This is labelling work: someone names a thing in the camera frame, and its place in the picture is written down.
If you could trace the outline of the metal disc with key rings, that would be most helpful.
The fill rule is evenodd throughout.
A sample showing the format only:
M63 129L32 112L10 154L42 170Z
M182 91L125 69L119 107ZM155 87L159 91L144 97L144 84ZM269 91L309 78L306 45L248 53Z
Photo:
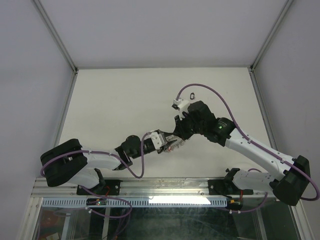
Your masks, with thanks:
M185 140L183 140L179 136L176 136L176 135L173 135L173 134L169 135L169 136L166 136L165 139L166 139L166 145L164 147L164 152L166 152L166 153L170 153L173 150L180 148L186 142ZM169 147L173 147L173 150L172 151L168 151Z

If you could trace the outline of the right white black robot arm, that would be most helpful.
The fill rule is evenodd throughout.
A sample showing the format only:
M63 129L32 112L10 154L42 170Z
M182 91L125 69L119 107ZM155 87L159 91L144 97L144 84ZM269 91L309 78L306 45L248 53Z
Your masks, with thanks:
M310 163L300 155L296 158L280 153L241 133L233 121L215 117L202 101L190 103L179 98L172 107L179 111L175 119L174 135L188 140L202 135L212 143L234 150L265 169L249 172L232 168L224 177L223 187L230 194L238 190L271 192L281 202L296 206L309 184Z

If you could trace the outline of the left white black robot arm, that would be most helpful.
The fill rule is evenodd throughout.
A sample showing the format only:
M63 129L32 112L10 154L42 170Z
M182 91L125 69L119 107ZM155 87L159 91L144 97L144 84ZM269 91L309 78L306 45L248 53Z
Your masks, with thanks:
M109 151L84 148L73 138L41 155L40 174L49 187L72 183L97 195L105 188L102 169L129 169L133 159L143 159L152 152L168 153L179 143L179 137L160 130L148 132L142 138L130 135L120 146Z

